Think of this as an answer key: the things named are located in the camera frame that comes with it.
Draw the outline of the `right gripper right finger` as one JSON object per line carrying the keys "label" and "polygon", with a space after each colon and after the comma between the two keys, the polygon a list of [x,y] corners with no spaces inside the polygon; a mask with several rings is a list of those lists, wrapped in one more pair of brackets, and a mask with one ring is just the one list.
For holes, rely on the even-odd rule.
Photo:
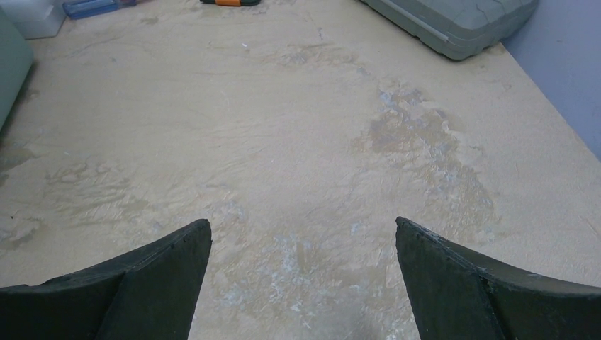
{"label": "right gripper right finger", "polygon": [[542,276],[396,219],[421,339],[599,339],[600,289]]}

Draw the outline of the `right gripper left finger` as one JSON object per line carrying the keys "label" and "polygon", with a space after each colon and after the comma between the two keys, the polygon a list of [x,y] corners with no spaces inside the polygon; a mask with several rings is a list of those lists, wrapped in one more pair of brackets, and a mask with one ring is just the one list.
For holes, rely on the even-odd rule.
{"label": "right gripper left finger", "polygon": [[1,289],[2,339],[187,339],[212,246],[200,219],[40,285]]}

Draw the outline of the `green plastic tool box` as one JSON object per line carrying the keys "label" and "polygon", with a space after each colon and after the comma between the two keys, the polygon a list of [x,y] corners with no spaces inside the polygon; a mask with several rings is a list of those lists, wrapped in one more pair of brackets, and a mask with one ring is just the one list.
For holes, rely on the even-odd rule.
{"label": "green plastic tool box", "polygon": [[1,127],[33,64],[33,50],[1,9]]}

